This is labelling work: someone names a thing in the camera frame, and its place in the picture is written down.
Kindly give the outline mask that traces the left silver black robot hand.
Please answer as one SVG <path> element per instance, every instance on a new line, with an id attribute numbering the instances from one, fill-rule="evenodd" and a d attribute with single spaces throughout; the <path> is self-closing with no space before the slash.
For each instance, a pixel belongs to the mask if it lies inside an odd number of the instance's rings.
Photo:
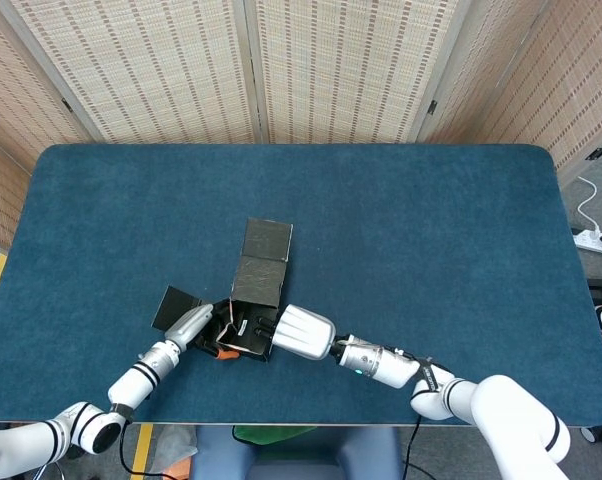
<path id="1" fill-rule="evenodd" d="M 224 350 L 211 340 L 204 337 L 198 339 L 214 317 L 214 306 L 203 304 L 185 312 L 164 334 L 165 340 L 176 345 L 180 352 L 196 347 L 216 360 L 234 360 L 240 353 L 234 350 Z"/>

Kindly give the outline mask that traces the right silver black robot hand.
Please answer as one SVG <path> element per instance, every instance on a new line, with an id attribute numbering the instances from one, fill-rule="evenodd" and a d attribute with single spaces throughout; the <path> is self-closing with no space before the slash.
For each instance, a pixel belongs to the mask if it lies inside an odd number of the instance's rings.
<path id="1" fill-rule="evenodd" d="M 277 322 L 259 317 L 249 330 L 269 345 L 277 346 L 309 360 L 324 359 L 336 337 L 334 323 L 318 313 L 289 304 Z"/>

